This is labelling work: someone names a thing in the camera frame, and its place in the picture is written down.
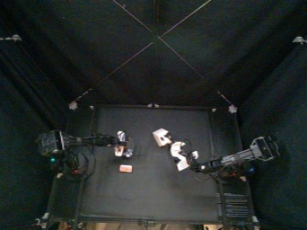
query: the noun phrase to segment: wire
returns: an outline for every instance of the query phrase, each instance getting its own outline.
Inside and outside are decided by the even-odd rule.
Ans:
[[[193,178],[197,180],[197,181],[207,181],[207,180],[209,180],[211,179],[211,177],[208,176],[208,177],[205,177],[204,179],[199,179],[199,178],[196,178],[195,176],[193,176]]]

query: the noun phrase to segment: black backdrop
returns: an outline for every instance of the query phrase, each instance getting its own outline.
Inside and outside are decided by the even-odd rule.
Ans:
[[[307,227],[307,47],[298,46],[241,106],[241,136],[274,134],[280,158],[259,164],[252,194],[259,217],[280,226]]]
[[[67,108],[17,44],[0,44],[0,66],[0,228],[27,229],[45,211],[52,182],[35,139],[64,128]]]
[[[65,127],[67,104],[151,40],[123,11],[104,3],[0,3],[0,37],[17,33],[23,38],[21,43],[0,41],[1,229],[25,229],[45,209],[52,178],[33,144],[37,134]],[[148,26],[153,3],[125,6]],[[159,31],[201,3],[159,1]],[[227,105],[208,80],[239,106],[245,146],[265,133],[280,140],[282,157],[259,165],[252,179],[256,214],[267,223],[306,229],[307,51],[306,45],[291,44],[307,32],[306,3],[212,1],[208,6],[165,38],[205,80],[159,44],[83,103]]]

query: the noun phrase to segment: small box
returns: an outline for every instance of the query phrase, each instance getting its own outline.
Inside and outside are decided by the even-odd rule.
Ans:
[[[131,173],[132,172],[132,165],[120,165],[120,172],[121,173]]]
[[[171,140],[167,138],[168,130],[160,128],[152,134],[153,134],[153,138],[156,139],[159,146],[165,146],[171,144]]]

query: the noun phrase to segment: white box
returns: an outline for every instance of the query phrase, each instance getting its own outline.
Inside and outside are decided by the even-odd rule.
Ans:
[[[159,146],[165,146],[171,143],[171,140],[165,137],[165,135],[168,134],[168,130],[160,128],[152,134]]]

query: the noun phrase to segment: black fabric wall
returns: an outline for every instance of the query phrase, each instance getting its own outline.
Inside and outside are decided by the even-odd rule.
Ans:
[[[1,23],[0,34],[12,34]],[[0,41],[0,67],[0,229],[29,229],[45,211],[52,183],[35,139],[64,127],[67,105],[13,41]]]
[[[241,106],[241,137],[248,145],[264,134],[278,137],[280,157],[259,164],[252,179],[259,218],[307,229],[307,46],[298,45]]]

